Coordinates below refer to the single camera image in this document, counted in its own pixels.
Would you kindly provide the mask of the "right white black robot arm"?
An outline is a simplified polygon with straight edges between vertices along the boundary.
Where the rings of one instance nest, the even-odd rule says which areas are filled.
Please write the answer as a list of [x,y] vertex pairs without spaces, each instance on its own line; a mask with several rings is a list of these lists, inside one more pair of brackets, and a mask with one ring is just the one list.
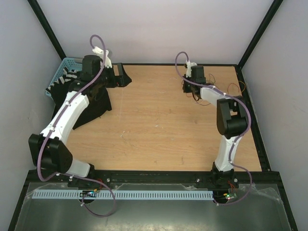
[[251,117],[242,96],[229,96],[206,82],[204,68],[196,63],[185,65],[183,92],[195,100],[205,100],[216,107],[216,125],[221,141],[210,173],[210,183],[217,188],[229,186],[235,179],[234,159],[242,136],[251,126]]

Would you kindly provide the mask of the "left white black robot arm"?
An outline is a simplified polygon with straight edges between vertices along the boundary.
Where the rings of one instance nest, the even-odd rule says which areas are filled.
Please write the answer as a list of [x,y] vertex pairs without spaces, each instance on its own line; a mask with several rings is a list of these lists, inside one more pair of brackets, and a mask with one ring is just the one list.
[[64,174],[79,178],[87,187],[95,183],[96,174],[91,172],[93,165],[74,158],[66,143],[75,123],[101,89],[125,87],[131,82],[122,65],[118,67],[121,68],[120,74],[116,76],[106,51],[86,55],[82,60],[82,70],[70,84],[55,117],[39,135],[29,137],[32,160],[41,181]]

